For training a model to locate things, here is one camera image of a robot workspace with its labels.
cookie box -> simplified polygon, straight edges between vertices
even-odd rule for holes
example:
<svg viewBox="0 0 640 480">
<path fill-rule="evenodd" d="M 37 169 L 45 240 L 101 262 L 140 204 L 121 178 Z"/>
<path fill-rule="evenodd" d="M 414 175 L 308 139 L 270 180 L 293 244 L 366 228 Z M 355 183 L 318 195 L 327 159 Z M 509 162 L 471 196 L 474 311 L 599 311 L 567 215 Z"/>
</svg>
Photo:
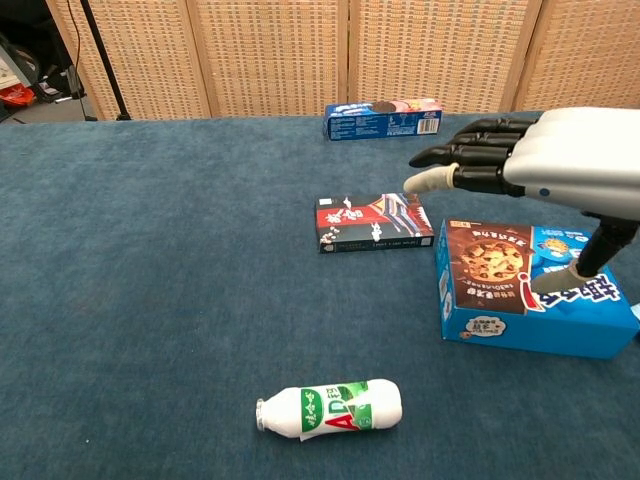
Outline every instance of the cookie box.
<svg viewBox="0 0 640 480">
<path fill-rule="evenodd" d="M 638 320 L 608 267 L 580 288 L 550 294 L 531 279 L 577 258 L 588 232 L 446 219 L 436 251 L 445 340 L 612 358 Z"/>
<path fill-rule="evenodd" d="M 438 133 L 442 107 L 433 98 L 328 105 L 324 135 L 330 140 Z"/>
<path fill-rule="evenodd" d="M 415 194 L 319 198 L 315 214 L 320 253 L 433 245 L 433 229 Z"/>
</svg>

woven screen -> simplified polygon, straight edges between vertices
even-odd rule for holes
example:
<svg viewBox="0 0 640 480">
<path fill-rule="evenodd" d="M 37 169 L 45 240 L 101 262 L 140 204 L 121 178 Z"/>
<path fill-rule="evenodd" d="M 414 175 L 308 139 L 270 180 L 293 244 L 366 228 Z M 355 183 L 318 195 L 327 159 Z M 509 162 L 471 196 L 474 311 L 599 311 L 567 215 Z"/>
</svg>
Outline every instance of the woven screen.
<svg viewBox="0 0 640 480">
<path fill-rule="evenodd" d="M 548 0 L 515 108 L 640 105 L 640 1 Z"/>
<path fill-rule="evenodd" d="M 72 59 L 76 32 L 66 0 L 47 0 Z M 80 74 L 100 116 L 118 113 L 79 0 Z M 184 0 L 91 0 L 91 8 L 134 119 L 209 117 L 209 105 Z"/>
<path fill-rule="evenodd" d="M 349 100 L 509 108 L 540 0 L 352 0 Z"/>
<path fill-rule="evenodd" d="M 214 115 L 346 101 L 348 0 L 189 0 Z"/>
</svg>

green label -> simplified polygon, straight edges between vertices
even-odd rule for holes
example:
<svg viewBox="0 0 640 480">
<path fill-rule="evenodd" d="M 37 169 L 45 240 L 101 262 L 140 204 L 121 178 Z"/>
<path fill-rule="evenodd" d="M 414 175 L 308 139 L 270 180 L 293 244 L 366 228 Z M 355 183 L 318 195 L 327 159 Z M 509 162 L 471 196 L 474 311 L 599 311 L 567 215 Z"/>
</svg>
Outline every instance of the green label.
<svg viewBox="0 0 640 480">
<path fill-rule="evenodd" d="M 322 423 L 322 397 L 311 388 L 303 388 L 300 392 L 302 431 L 308 432 Z"/>
<path fill-rule="evenodd" d="M 367 382 L 301 389 L 302 432 L 317 434 L 373 428 Z"/>
</svg>

white plastic bottle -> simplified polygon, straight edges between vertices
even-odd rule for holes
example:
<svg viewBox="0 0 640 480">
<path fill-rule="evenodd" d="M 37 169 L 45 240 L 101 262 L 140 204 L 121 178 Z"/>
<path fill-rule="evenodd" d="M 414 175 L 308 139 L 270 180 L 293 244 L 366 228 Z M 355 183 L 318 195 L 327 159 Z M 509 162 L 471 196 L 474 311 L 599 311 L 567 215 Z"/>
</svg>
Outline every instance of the white plastic bottle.
<svg viewBox="0 0 640 480">
<path fill-rule="evenodd" d="M 258 430 L 301 442 L 325 433 L 390 428 L 401 418 L 400 390 L 384 379 L 290 387 L 256 404 Z"/>
</svg>

black rod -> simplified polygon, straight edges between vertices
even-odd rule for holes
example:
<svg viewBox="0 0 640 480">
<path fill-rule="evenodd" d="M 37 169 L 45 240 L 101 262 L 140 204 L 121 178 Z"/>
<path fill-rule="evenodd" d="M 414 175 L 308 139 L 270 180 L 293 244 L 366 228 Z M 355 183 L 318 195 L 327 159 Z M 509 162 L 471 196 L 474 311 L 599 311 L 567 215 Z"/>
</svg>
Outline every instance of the black rod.
<svg viewBox="0 0 640 480">
<path fill-rule="evenodd" d="M 109 61 L 107 50 L 104 47 L 104 43 L 102 42 L 102 37 L 100 36 L 100 30 L 98 30 L 96 19 L 93 16 L 93 12 L 91 11 L 89 0 L 80 0 L 80 3 L 82 4 L 82 9 L 84 10 L 85 17 L 87 17 L 87 23 L 89 23 L 89 28 L 91 29 L 93 40 L 96 42 L 96 47 L 98 47 L 98 53 L 100 54 L 100 58 L 102 59 L 104 69 L 107 72 L 107 77 L 109 77 L 111 90 L 113 90 L 113 95 L 116 97 L 116 102 L 118 103 L 118 108 L 120 109 L 120 114 L 118 115 L 117 120 L 131 120 L 131 116 L 127 111 L 127 106 L 124 104 L 124 98 L 122 98 L 122 93 L 120 92 L 120 86 L 118 85 L 118 81 L 116 80 L 116 75 L 115 73 L 113 73 L 113 67 L 111 66 L 111 62 Z"/>
</svg>

